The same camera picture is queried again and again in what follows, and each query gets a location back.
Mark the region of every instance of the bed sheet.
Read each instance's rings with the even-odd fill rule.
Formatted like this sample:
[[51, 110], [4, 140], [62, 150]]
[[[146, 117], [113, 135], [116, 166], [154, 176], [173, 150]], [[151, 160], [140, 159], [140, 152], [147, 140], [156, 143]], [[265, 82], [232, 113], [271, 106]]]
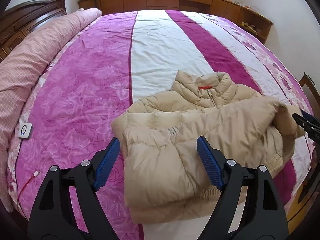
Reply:
[[[226, 19], [163, 10], [100, 17], [52, 61], [22, 111], [21, 119], [31, 122], [34, 131], [28, 141], [14, 135], [11, 140], [8, 185], [15, 203], [30, 176], [37, 170], [40, 175], [22, 192], [19, 211], [30, 216], [51, 165], [73, 167], [105, 148], [113, 137], [110, 122], [137, 99], [170, 88], [179, 69], [191, 74], [227, 72], [235, 83], [312, 112], [298, 82], [272, 52]], [[310, 139], [298, 138], [292, 159], [275, 178], [286, 209], [308, 172], [312, 150]], [[120, 239], [199, 236], [209, 217], [133, 224], [124, 204], [123, 167], [119, 156], [97, 193]], [[71, 198], [78, 226], [86, 230], [75, 190]], [[236, 229], [242, 210], [239, 205], [231, 229]]]

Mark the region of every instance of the pink checkered pillow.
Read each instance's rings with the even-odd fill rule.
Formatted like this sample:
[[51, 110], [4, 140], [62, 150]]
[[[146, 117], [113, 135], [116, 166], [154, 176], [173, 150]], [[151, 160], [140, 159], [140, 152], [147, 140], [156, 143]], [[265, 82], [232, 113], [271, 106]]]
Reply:
[[30, 33], [0, 64], [0, 199], [8, 211], [7, 149], [22, 107], [55, 55], [99, 16], [101, 11], [91, 8], [58, 17]]

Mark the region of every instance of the hand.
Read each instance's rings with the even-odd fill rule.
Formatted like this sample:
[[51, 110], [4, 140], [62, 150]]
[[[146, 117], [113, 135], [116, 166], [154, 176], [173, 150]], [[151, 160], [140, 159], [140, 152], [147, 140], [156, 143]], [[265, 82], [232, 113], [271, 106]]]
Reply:
[[311, 168], [314, 169], [316, 166], [317, 166], [317, 152], [316, 152], [316, 148], [314, 148], [312, 152]]

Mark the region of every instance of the jacket zipper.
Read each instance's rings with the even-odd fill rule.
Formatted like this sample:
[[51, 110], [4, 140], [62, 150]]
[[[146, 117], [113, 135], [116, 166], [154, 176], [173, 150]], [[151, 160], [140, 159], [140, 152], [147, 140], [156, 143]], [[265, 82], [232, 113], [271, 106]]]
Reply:
[[212, 96], [212, 94], [211, 94], [210, 90], [209, 90], [209, 89], [206, 89], [206, 90], [207, 90], [207, 92], [208, 92], [208, 95], [209, 95], [209, 97], [210, 97], [210, 99], [211, 99], [211, 101], [212, 101], [213, 105], [214, 105], [214, 106], [217, 106], [217, 105], [214, 103], [214, 101], [213, 101], [213, 96]]

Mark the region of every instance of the red tag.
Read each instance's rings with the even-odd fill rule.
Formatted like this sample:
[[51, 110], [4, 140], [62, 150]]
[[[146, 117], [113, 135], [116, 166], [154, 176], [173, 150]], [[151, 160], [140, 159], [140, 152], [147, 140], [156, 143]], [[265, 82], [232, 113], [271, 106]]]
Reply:
[[206, 87], [198, 87], [198, 89], [210, 89], [210, 88], [212, 88], [212, 86], [206, 86]]

